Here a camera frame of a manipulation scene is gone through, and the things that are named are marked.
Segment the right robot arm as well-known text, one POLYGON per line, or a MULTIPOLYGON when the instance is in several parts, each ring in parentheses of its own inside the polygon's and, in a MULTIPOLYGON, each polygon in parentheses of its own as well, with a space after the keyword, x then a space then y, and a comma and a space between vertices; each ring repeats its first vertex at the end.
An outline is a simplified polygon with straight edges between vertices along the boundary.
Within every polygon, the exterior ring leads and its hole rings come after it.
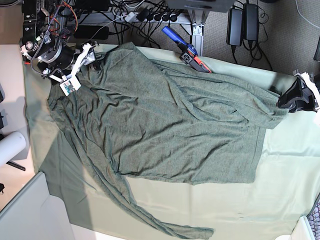
POLYGON ((24 0, 21 12, 20 52, 24 63, 42 78, 59 84, 66 96, 79 90, 77 73, 96 61, 94 48, 98 43, 68 46, 70 37, 80 28, 73 6, 65 0, 24 0))

